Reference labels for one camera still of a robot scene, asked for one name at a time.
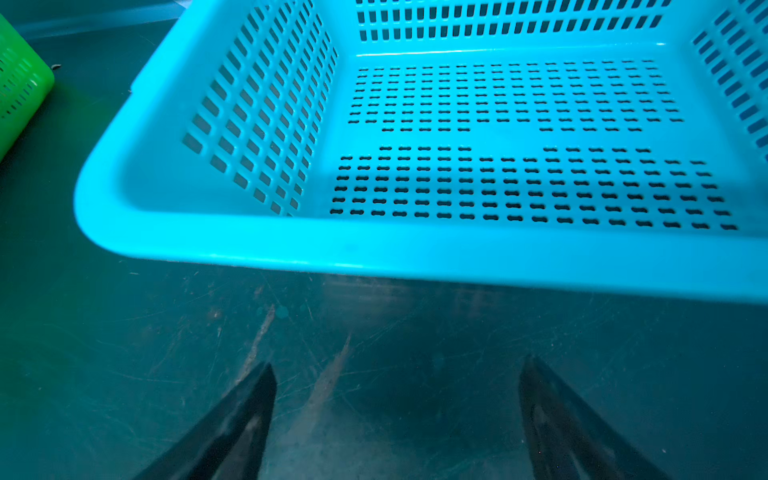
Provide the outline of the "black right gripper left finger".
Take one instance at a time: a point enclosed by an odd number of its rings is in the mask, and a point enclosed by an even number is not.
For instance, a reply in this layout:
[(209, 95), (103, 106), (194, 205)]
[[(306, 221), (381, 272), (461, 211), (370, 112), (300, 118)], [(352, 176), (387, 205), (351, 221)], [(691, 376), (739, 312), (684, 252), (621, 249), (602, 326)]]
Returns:
[(139, 479), (256, 479), (266, 447), (277, 382), (261, 362)]

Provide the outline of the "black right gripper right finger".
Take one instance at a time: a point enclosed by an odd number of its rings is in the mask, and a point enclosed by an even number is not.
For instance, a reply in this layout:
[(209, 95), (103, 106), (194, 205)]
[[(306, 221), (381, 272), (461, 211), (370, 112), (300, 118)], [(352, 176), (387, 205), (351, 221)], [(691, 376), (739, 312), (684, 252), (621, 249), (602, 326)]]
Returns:
[(667, 479), (548, 365), (527, 356), (519, 401), (536, 479)]

